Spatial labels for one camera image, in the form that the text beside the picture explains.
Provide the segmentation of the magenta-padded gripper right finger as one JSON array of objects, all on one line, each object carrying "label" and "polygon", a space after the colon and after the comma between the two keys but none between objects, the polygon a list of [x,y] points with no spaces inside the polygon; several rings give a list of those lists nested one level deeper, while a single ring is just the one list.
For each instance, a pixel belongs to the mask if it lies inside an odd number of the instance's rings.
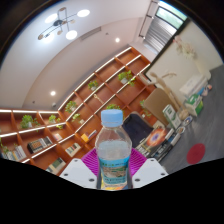
[{"label": "magenta-padded gripper right finger", "polygon": [[129,189],[143,187],[167,175],[166,170],[156,159],[147,159],[135,149],[131,151],[128,173]]}]

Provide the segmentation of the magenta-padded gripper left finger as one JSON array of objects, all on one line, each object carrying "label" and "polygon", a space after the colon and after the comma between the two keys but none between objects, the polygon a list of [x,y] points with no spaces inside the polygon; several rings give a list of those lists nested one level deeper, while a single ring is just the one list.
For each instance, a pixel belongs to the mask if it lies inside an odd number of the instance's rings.
[{"label": "magenta-padded gripper left finger", "polygon": [[78,186],[96,189],[99,172],[97,153],[95,149],[92,149],[81,159],[74,158],[60,174],[60,177]]}]

